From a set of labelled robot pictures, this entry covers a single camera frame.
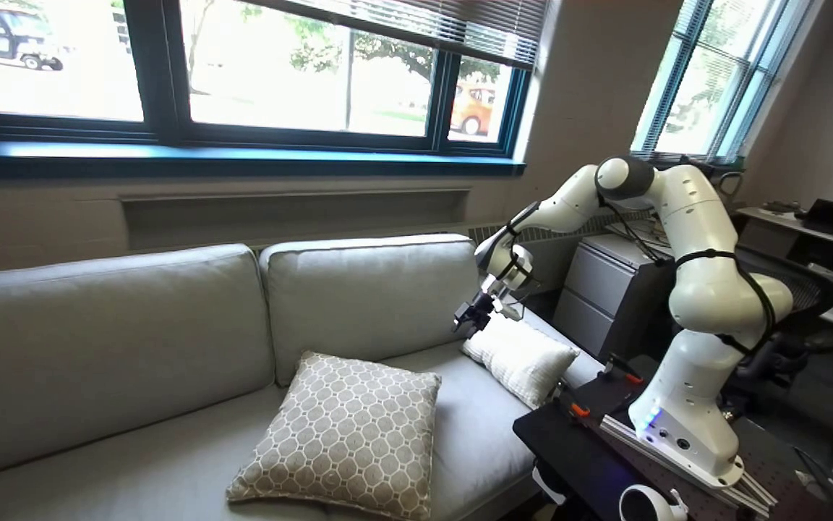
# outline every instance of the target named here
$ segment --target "couch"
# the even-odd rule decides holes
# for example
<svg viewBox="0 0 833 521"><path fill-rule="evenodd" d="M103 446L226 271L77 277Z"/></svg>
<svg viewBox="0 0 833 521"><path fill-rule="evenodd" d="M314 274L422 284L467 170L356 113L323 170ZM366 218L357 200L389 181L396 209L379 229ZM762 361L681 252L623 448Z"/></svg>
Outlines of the couch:
<svg viewBox="0 0 833 521"><path fill-rule="evenodd" d="M535 494L529 409L461 355L458 235L129 254L0 271L0 517L360 517L226 503L304 349L437 372L431 517Z"/></svg>

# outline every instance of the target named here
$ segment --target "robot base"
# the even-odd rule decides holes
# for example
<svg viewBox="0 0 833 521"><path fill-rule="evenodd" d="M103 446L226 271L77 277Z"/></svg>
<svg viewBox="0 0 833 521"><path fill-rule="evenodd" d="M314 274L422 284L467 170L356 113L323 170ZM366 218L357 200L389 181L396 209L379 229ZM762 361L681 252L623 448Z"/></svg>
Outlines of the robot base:
<svg viewBox="0 0 833 521"><path fill-rule="evenodd" d="M636 432L623 422L618 422L615 416L600 416L597 429L605 429L610 438L620 440L623 446L636 448L638 455L649 456L654 462L661 462L671 471L680 471L681 477L706 487L710 494L716 494L720 501L727 501L735 506L745 506L759 517L768 517L768 510L778 503L745 468L742 459L735 456L735 479L722 484L710 474L696 471L696 466L688 466L681 456L668 456L664 451L658 451L658 446L645 442L636 438Z"/></svg>

